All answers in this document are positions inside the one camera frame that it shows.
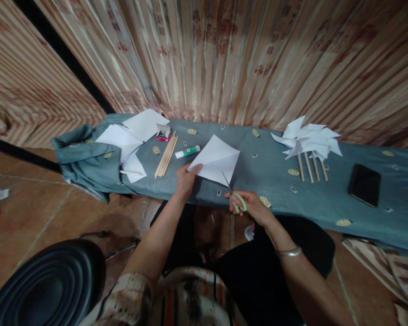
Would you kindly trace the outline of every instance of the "smartphone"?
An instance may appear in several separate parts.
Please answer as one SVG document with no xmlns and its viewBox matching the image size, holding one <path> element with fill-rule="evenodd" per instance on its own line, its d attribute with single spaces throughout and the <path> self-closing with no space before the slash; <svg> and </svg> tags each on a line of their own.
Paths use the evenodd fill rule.
<svg viewBox="0 0 408 326">
<path fill-rule="evenodd" d="M 349 194 L 372 207 L 378 207 L 381 175 L 361 164 L 355 164 Z"/>
</svg>

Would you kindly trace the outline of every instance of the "scissors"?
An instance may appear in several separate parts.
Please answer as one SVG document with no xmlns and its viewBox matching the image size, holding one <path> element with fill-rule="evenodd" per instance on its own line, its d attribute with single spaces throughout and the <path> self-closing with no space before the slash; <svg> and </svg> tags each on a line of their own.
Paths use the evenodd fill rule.
<svg viewBox="0 0 408 326">
<path fill-rule="evenodd" d="M 236 214 L 238 214 L 238 213 L 240 212 L 240 211 L 239 211 L 239 206 L 237 206 L 236 203 L 231 200 L 231 196 L 232 196 L 232 195 L 236 195 L 236 196 L 239 198 L 239 200 L 242 202 L 242 206 L 240 207 L 240 209 L 241 209 L 242 211 L 246 211 L 246 203 L 245 203 L 245 201 L 243 200 L 242 196 L 239 195 L 237 192 L 233 192 L 233 190 L 231 189 L 230 184 L 229 184 L 227 178 L 225 177 L 225 174 L 223 173 L 223 171 L 221 171 L 221 172 L 222 172 L 223 178 L 225 179 L 225 182 L 226 182 L 227 185 L 228 185 L 228 190 L 230 191 L 230 203 L 232 203 L 233 206 L 234 206 L 234 208 L 236 209 Z"/>
</svg>

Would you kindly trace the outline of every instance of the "tiled floor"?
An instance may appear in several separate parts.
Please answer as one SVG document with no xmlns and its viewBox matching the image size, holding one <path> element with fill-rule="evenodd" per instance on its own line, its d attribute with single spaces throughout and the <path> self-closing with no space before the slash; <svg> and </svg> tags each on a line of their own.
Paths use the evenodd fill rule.
<svg viewBox="0 0 408 326">
<path fill-rule="evenodd" d="M 55 159 L 50 150 L 32 150 Z M 109 230 L 112 236 L 99 242 L 105 253 L 141 238 L 161 200 L 111 196 L 99 203 L 84 192 L 65 184 L 53 172 L 0 153 L 0 189 L 10 196 L 0 201 L 0 288 L 7 278 L 41 249 L 83 232 Z M 249 216 L 233 217 L 229 211 L 201 207 L 195 217 L 199 247 L 213 244 L 216 257 L 246 242 L 244 229 Z M 329 231 L 336 243 L 334 268 L 327 282 L 357 325 L 397 325 L 396 298 L 340 243 L 341 234 Z M 106 288 L 115 282 L 129 252 L 114 258 L 107 271 Z"/>
</svg>

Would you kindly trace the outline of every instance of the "glue stick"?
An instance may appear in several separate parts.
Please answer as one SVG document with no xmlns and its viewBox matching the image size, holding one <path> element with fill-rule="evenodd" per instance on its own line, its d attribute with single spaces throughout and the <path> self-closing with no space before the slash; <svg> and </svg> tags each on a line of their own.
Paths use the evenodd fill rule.
<svg viewBox="0 0 408 326">
<path fill-rule="evenodd" d="M 199 145 L 196 145 L 196 146 L 191 147 L 189 149 L 184 149 L 182 151 L 176 152 L 175 156 L 177 158 L 181 158 L 181 157 L 184 157 L 184 156 L 191 155 L 193 153 L 199 152 L 200 150 L 201 150 L 201 148 L 199 148 Z"/>
</svg>

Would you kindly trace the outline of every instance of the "black chair seat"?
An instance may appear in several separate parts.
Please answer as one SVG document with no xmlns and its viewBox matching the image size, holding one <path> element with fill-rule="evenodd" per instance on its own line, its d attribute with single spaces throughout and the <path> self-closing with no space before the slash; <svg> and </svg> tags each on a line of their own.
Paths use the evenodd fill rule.
<svg viewBox="0 0 408 326">
<path fill-rule="evenodd" d="M 67 240 L 36 254 L 0 290 L 0 325 L 78 325 L 101 299 L 106 263 L 89 240 Z"/>
</svg>

